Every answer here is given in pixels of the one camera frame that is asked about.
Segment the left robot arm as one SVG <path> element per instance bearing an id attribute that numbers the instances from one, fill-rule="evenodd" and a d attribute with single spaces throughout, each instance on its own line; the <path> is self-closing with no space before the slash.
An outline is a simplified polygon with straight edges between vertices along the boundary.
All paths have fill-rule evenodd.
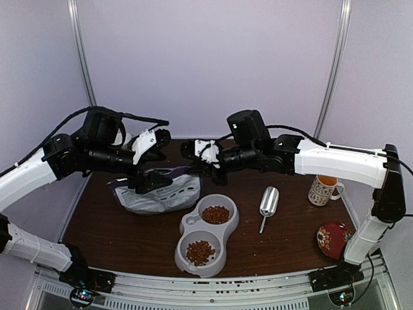
<path id="1" fill-rule="evenodd" d="M 168 124 L 164 119 L 98 106 L 71 113 L 35 149 L 1 173 L 1 210 L 76 172 L 84 178 L 93 172 L 123 174 L 128 188 L 137 194 L 170 185 L 170 179 L 142 169 L 149 161 L 165 159 L 161 149 L 171 140 Z M 5 215 L 1 216 L 1 254 L 67 274 L 79 287 L 93 280 L 77 247 L 26 232 Z"/>

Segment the grey double pet bowl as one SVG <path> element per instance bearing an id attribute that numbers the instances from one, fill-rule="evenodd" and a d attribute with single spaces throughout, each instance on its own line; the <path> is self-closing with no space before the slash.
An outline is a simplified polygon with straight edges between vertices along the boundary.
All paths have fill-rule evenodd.
<path id="1" fill-rule="evenodd" d="M 212 224 L 204 221 L 202 213 L 208 207 L 224 207 L 229 212 L 225 223 Z M 239 212 L 235 202 L 222 194 L 209 194 L 201 198 L 194 210 L 181 219 L 179 239 L 175 249 L 175 263 L 181 271 L 201 278 L 217 275 L 227 261 L 227 241 L 239 223 Z M 195 263 L 189 255 L 195 244 L 203 243 L 203 261 Z"/>

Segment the purple puppy food bag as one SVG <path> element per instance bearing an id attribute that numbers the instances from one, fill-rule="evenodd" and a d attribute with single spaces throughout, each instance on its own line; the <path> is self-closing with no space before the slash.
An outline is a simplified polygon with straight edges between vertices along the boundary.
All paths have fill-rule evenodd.
<path id="1" fill-rule="evenodd" d="M 201 195 L 200 176 L 189 175 L 186 167 L 155 169 L 155 172 L 172 180 L 172 184 L 154 189 L 145 194 L 137 194 L 127 187 L 126 178 L 118 178 L 107 183 L 116 202 L 127 211 L 140 216 L 151 216 L 190 208 Z"/>

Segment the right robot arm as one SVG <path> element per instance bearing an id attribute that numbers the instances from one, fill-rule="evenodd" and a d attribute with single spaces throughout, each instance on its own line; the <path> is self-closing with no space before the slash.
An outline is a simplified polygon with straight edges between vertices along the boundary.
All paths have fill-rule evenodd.
<path id="1" fill-rule="evenodd" d="M 320 175 L 350 180 L 373 188 L 372 208 L 346 245 L 343 261 L 331 270 L 331 280 L 346 284 L 379 238 L 406 213 L 401 166 L 395 146 L 359 149 L 323 143 L 289 127 L 290 134 L 272 138 L 258 110 L 242 110 L 227 119 L 236 146 L 224 148 L 219 140 L 190 140 L 181 155 L 192 160 L 190 172 L 227 185 L 227 174 L 252 169 L 287 175 Z"/>

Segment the metal food scoop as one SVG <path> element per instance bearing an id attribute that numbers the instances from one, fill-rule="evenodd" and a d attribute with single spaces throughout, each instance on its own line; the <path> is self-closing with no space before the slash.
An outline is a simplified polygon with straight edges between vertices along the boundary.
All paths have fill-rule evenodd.
<path id="1" fill-rule="evenodd" d="M 266 219 L 273 216 L 276 213 L 277 205 L 279 201 L 279 191 L 275 187 L 267 187 L 263 193 L 261 203 L 259 206 L 259 212 L 263 219 L 259 228 L 259 234 L 263 233 L 265 228 Z"/>

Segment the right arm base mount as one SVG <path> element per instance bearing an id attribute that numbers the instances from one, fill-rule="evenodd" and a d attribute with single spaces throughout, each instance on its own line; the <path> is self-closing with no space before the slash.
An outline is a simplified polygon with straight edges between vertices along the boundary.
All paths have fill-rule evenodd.
<path id="1" fill-rule="evenodd" d="M 327 291 L 330 301 L 340 307 L 350 305 L 356 299 L 354 284 L 364 280 L 363 272 L 358 269 L 340 269 L 338 266 L 319 268 L 308 274 L 312 291 Z"/>

